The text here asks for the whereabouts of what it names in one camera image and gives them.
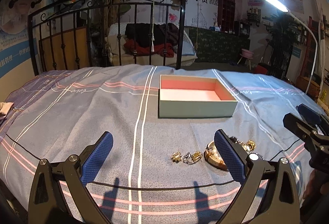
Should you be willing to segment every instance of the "blue gripper pad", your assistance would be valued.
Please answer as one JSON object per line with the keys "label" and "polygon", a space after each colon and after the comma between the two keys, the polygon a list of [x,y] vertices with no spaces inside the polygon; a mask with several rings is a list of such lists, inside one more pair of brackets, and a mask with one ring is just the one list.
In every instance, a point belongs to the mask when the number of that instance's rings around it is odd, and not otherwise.
{"label": "blue gripper pad", "polygon": [[246,180],[246,174],[244,172],[244,164],[237,153],[234,151],[220,130],[216,131],[213,140],[215,142],[217,151],[223,158],[233,180],[243,184]]}
{"label": "blue gripper pad", "polygon": [[113,147],[113,136],[107,132],[82,166],[81,182],[84,186],[92,182]]}
{"label": "blue gripper pad", "polygon": [[304,117],[308,124],[321,124],[320,115],[305,104],[300,104],[298,106],[298,112]]}

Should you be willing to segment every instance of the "black cable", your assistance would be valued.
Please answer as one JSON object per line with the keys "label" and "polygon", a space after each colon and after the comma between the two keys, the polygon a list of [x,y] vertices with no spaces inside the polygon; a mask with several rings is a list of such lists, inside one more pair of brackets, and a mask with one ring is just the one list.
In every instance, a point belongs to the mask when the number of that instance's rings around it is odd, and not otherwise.
{"label": "black cable", "polygon": [[276,158],[280,153],[282,153],[282,152],[286,152],[287,150],[289,150],[291,147],[292,147],[292,145],[294,145],[297,141],[299,141],[300,139],[298,139],[298,140],[296,140],[293,144],[291,144],[290,145],[290,147],[289,148],[287,148],[286,150],[281,150],[281,151],[279,151],[270,161],[272,161],[274,158]]}
{"label": "black cable", "polygon": [[140,191],[186,190],[186,189],[205,188],[205,187],[210,187],[210,186],[222,186],[222,185],[226,185],[226,184],[229,184],[229,183],[232,183],[232,182],[233,182],[233,180],[223,182],[223,183],[212,183],[212,184],[207,184],[207,185],[189,186],[189,187],[176,187],[176,188],[133,188],[133,187],[125,187],[125,186],[112,185],[112,184],[92,181],[92,183],[97,184],[97,185],[103,185],[103,186],[108,186],[108,187],[118,188],[118,189],[125,189],[125,190],[140,190]]}
{"label": "black cable", "polygon": [[16,143],[17,145],[19,145],[21,148],[23,148],[26,152],[28,152],[30,155],[32,155],[35,159],[38,159],[39,161],[41,160],[39,157],[37,157],[37,156],[35,156],[33,153],[31,153],[30,151],[28,151],[27,149],[25,149],[22,145],[20,145],[17,141],[15,141],[15,140],[13,140],[12,138],[10,138],[14,143]]}

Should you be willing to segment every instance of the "printed woman portrait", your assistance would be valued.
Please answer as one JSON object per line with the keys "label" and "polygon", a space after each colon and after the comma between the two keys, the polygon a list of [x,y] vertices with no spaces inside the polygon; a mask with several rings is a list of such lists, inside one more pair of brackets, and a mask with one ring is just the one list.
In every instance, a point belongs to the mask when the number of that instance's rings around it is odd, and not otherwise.
{"label": "printed woman portrait", "polygon": [[18,0],[12,9],[8,6],[10,0],[1,2],[1,34],[6,33],[8,35],[16,35],[27,28],[27,16],[30,13],[32,1],[35,0]]}

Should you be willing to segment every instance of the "red clothing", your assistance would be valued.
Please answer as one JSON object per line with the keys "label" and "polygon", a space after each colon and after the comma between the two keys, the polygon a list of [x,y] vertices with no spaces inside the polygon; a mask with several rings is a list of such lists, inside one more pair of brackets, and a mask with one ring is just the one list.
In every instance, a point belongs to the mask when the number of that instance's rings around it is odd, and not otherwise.
{"label": "red clothing", "polygon": [[[170,43],[166,43],[166,50],[167,54],[166,57],[172,58],[174,57],[174,50]],[[134,54],[134,40],[129,39],[127,42],[123,45],[125,49],[127,49],[131,54]],[[165,49],[165,45],[154,45],[154,52],[153,54],[160,54],[163,57],[163,50]],[[150,47],[148,48],[142,48],[137,42],[136,42],[136,50],[137,50],[137,56],[149,56],[150,55]]]}

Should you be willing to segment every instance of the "blue sign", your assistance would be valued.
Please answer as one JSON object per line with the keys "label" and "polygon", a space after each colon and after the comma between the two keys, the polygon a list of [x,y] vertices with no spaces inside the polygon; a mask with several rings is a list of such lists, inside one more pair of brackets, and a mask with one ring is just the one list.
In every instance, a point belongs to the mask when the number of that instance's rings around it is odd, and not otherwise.
{"label": "blue sign", "polygon": [[302,50],[297,47],[292,48],[292,55],[296,56],[297,58],[300,58],[301,52],[302,52]]}
{"label": "blue sign", "polygon": [[[37,55],[37,41],[33,39],[34,52]],[[0,78],[16,66],[30,59],[29,41],[23,41],[0,51]]]}

